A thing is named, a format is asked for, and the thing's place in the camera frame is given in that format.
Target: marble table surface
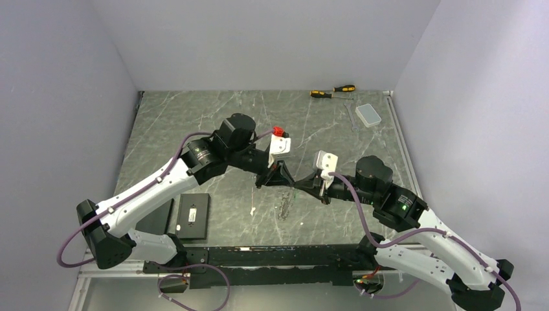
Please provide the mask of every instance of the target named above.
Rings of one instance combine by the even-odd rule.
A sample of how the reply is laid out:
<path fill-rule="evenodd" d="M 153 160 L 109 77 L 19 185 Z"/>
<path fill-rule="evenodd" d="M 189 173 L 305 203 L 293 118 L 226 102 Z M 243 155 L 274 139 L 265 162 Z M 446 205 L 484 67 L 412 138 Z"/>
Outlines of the marble table surface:
<path fill-rule="evenodd" d="M 356 105 L 371 104 L 381 123 L 351 131 L 344 100 L 311 98 L 308 91 L 161 91 L 145 92 L 133 126 L 116 193 L 149 176 L 169 160 L 181 139 L 197 130 L 213 131 L 240 112 L 254 118 L 258 133 L 281 126 L 292 138 L 285 158 L 295 180 L 310 174 L 313 156 L 324 150 L 339 156 L 338 172 L 354 174 L 355 162 L 375 155 L 394 171 L 394 183 L 412 189 L 395 124 L 380 91 L 350 93 Z M 258 142 L 264 149 L 268 139 Z M 364 232 L 352 202 L 323 205 L 287 187 L 254 187 L 254 176 L 237 168 L 191 190 L 211 196 L 204 246 L 266 246 L 358 243 Z M 392 238 L 372 207 L 363 206 L 370 230 Z M 173 215 L 170 230 L 174 230 Z"/>

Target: cable connector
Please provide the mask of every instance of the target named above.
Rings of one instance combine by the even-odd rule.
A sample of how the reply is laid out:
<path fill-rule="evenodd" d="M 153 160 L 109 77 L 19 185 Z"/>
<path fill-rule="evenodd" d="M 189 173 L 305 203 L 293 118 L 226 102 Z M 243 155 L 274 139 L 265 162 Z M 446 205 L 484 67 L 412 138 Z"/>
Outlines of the cable connector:
<path fill-rule="evenodd" d="M 284 129 L 279 126 L 273 126 L 273 135 L 277 137 L 283 137 L 283 138 L 289 137 L 288 133 L 286 133 Z"/>

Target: small metal part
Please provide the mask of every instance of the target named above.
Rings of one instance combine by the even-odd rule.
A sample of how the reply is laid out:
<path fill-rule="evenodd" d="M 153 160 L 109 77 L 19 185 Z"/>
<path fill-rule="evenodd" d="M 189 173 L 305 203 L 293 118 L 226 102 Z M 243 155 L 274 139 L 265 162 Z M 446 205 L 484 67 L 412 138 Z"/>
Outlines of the small metal part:
<path fill-rule="evenodd" d="M 353 132 L 358 132 L 360 130 L 360 128 L 358 127 L 357 123 L 355 122 L 355 116 L 353 115 L 353 111 L 351 110 L 351 104 L 352 103 L 350 103 L 350 102 L 344 103 L 345 108 L 347 108 L 347 112 L 349 113 L 349 118 L 351 118 L 351 125 L 352 125 L 351 130 Z"/>

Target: black electronic device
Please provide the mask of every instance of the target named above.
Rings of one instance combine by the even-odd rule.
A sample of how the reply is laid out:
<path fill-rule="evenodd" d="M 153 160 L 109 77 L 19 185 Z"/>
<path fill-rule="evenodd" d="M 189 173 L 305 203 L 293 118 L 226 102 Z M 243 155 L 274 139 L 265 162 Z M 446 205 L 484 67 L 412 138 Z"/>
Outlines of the black electronic device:
<path fill-rule="evenodd" d="M 180 195 L 175 235 L 181 240 L 206 239 L 209 210 L 209 194 L 184 193 Z"/>

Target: gray wall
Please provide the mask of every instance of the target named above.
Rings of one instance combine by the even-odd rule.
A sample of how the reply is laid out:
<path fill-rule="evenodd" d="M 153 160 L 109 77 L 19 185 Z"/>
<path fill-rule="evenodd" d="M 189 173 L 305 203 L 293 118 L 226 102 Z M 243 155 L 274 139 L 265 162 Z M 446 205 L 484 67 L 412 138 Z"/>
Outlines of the gray wall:
<path fill-rule="evenodd" d="M 385 277 L 380 295 L 402 292 L 415 280 L 397 274 Z M 95 279 L 89 287 L 85 311 L 182 311 L 165 299 L 158 299 L 156 279 Z M 192 290 L 170 294 L 174 299 L 195 310 L 214 310 L 223 300 L 225 287 Z M 353 286 L 332 286 L 328 283 L 233 286 L 223 311 L 451 311 L 456 310 L 448 295 L 426 282 L 399 299 L 371 299 L 360 296 Z"/>
<path fill-rule="evenodd" d="M 514 263 L 528 311 L 549 310 L 547 16 L 542 1 L 443 0 L 395 89 L 427 201 Z"/>
<path fill-rule="evenodd" d="M 0 5 L 0 305 L 66 310 L 75 207 L 112 195 L 137 91 L 87 1 Z M 82 259 L 80 237 L 65 259 Z"/>
<path fill-rule="evenodd" d="M 394 89 L 440 0 L 94 0 L 138 89 Z"/>

